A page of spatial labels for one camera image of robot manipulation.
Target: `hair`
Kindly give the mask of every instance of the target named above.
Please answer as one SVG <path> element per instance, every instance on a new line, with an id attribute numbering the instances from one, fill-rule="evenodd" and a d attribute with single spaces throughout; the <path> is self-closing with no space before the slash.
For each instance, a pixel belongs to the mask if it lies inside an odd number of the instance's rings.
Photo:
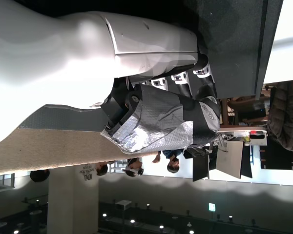
<path id="1" fill-rule="evenodd" d="M 46 179 L 48 179 L 50 175 L 50 171 L 47 170 L 38 170 L 38 171 L 32 171 L 30 172 L 30 178 L 34 182 L 43 182 Z"/>
<path id="2" fill-rule="evenodd" d="M 167 170 L 171 173 L 177 173 L 179 171 L 179 166 L 178 167 L 172 167 L 167 165 Z"/>
<path id="3" fill-rule="evenodd" d="M 103 165 L 100 169 L 97 169 L 98 176 L 104 176 L 107 173 L 108 167 L 107 165 Z"/>
<path id="4" fill-rule="evenodd" d="M 127 176 L 130 176 L 130 177 L 136 177 L 137 176 L 137 174 L 132 172 L 132 171 L 126 170 L 125 173 L 127 174 Z"/>

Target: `silver fabric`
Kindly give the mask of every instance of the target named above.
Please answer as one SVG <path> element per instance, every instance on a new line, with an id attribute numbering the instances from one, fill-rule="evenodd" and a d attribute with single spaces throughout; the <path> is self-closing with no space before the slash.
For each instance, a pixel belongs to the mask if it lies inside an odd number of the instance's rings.
<path id="1" fill-rule="evenodd" d="M 177 95 L 141 85 L 143 101 L 111 137 L 104 137 L 127 154 L 175 150 L 193 143 L 193 121 L 183 120 L 183 106 Z"/>

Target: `screw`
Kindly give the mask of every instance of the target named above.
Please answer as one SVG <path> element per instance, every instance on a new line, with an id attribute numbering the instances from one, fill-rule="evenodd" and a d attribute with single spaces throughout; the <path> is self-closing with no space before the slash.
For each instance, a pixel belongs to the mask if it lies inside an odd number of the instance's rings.
<path id="1" fill-rule="evenodd" d="M 139 102 L 139 99 L 136 96 L 131 97 L 134 102 Z"/>

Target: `gray fabric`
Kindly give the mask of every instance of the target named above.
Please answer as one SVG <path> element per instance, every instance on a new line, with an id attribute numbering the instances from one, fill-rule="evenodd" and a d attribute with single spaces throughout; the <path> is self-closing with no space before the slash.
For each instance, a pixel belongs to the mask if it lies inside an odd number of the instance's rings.
<path id="1" fill-rule="evenodd" d="M 175 150 L 193 143 L 193 121 L 183 120 L 177 95 L 141 85 L 142 98 L 135 112 L 111 137 L 102 135 L 127 154 Z"/>
<path id="2" fill-rule="evenodd" d="M 293 81 L 278 83 L 267 128 L 273 140 L 293 151 Z"/>

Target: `black padding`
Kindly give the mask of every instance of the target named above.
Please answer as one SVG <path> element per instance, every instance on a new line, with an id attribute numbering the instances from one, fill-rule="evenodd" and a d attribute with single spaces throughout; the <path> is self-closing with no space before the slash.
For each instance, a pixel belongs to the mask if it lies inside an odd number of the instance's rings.
<path id="1" fill-rule="evenodd" d="M 177 87 L 181 95 L 192 98 L 190 86 L 188 84 L 177 84 Z"/>
<path id="2" fill-rule="evenodd" d="M 216 94 L 215 92 L 212 90 L 212 88 L 210 87 L 210 85 L 208 85 L 207 83 L 204 83 L 199 90 L 196 93 L 195 99 L 196 100 L 201 100 L 203 98 L 212 96 L 214 98 L 216 98 Z"/>
<path id="3" fill-rule="evenodd" d="M 184 121 L 193 121 L 193 145 L 206 145 L 214 141 L 216 133 L 209 129 L 199 101 L 178 95 L 183 105 Z"/>

